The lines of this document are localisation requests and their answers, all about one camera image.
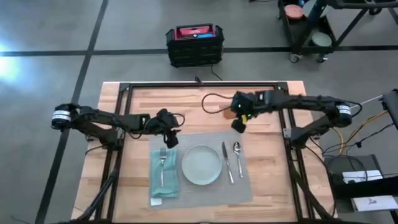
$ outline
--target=wooden table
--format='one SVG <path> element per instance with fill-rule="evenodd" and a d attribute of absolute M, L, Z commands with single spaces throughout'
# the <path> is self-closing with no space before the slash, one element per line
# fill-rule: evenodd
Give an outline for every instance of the wooden table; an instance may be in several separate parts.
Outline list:
<path fill-rule="evenodd" d="M 305 94 L 303 82 L 289 81 L 292 95 Z M 100 110 L 114 112 L 119 83 L 103 84 L 99 98 Z M 206 114 L 201 99 L 207 93 L 233 96 L 236 90 L 256 91 L 264 87 L 196 87 L 196 88 L 140 88 L 135 89 L 130 113 L 150 113 L 154 116 L 161 108 L 186 117 L 182 132 L 216 133 L 231 130 L 232 120 L 223 114 Z M 229 100 L 217 97 L 206 99 L 207 110 L 218 110 Z M 297 126 L 312 122 L 309 111 L 294 110 Z M 242 136 L 249 178 L 254 200 L 238 205 L 220 205 L 178 210 L 151 210 L 149 193 L 149 136 L 139 140 L 126 138 L 113 222 L 294 222 L 297 220 L 287 170 L 284 143 L 278 113 L 262 114 L 248 122 Z M 97 146 L 90 143 L 88 148 Z M 320 150 L 310 141 L 307 144 L 320 155 Z M 327 211 L 332 211 L 333 198 L 325 169 L 309 150 L 303 150 L 310 188 Z M 106 151 L 91 151 L 85 159 L 80 186 L 72 218 L 81 214 L 98 193 Z M 306 217 L 301 193 L 303 214 Z"/>

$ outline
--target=white cable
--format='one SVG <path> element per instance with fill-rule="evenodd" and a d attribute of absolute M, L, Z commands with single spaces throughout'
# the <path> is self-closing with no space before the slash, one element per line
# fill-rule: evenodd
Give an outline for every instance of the white cable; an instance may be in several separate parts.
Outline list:
<path fill-rule="evenodd" d="M 369 99 L 369 100 L 366 100 L 366 101 L 360 103 L 360 105 L 364 105 L 365 103 L 369 103 L 370 101 L 376 100 L 376 99 L 378 99 L 378 98 L 380 98 L 380 97 L 382 97 L 382 95 L 377 96 L 377 97 L 374 97 L 374 98 L 371 98 L 371 99 Z"/>

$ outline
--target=gray floor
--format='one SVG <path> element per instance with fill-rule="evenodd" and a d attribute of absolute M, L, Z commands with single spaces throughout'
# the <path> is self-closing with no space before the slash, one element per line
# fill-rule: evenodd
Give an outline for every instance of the gray floor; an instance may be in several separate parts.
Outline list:
<path fill-rule="evenodd" d="M 100 9 L 94 0 L 0 0 L 0 51 L 86 50 Z M 276 2 L 245 0 L 110 0 L 95 49 L 164 49 L 164 34 L 182 24 L 212 22 L 224 29 L 225 47 L 287 46 Z M 354 11 L 328 15 L 337 34 Z M 397 44 L 398 27 L 387 11 L 366 15 L 343 45 Z M 33 223 L 60 133 L 50 129 L 53 107 L 70 101 L 83 56 L 0 57 L 0 223 Z M 395 51 L 336 52 L 317 64 L 309 56 L 292 64 L 286 53 L 224 54 L 215 72 L 225 80 L 303 80 L 311 95 L 364 101 L 396 88 Z M 79 103 L 96 106 L 102 82 L 216 80 L 209 68 L 173 68 L 166 55 L 94 56 Z M 381 110 L 373 101 L 343 130 L 346 136 Z M 385 116 L 360 137 L 388 122 Z M 373 137 L 353 155 L 375 154 L 384 173 L 397 172 L 397 130 Z M 336 144 L 334 133 L 322 146 Z M 86 142 L 72 131 L 46 222 L 68 220 L 83 166 Z M 345 220 L 392 223 L 386 212 L 340 214 Z"/>

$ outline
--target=spoon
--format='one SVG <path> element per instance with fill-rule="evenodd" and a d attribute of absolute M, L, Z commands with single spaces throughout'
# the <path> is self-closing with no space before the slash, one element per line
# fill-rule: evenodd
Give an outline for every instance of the spoon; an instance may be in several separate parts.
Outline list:
<path fill-rule="evenodd" d="M 234 143 L 234 152 L 238 158 L 238 166 L 239 166 L 239 177 L 243 178 L 243 172 L 242 172 L 242 163 L 241 163 L 241 157 L 239 155 L 239 153 L 241 153 L 242 149 L 241 149 L 241 145 L 238 142 Z"/>

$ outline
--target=green napkin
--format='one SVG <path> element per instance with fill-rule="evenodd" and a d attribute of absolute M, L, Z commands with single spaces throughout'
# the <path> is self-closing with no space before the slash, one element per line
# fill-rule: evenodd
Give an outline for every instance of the green napkin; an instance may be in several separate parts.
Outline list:
<path fill-rule="evenodd" d="M 177 150 L 166 149 L 166 160 L 163 168 L 164 186 L 160 183 L 160 150 L 150 152 L 150 197 L 177 198 L 180 195 L 180 182 L 177 177 Z"/>

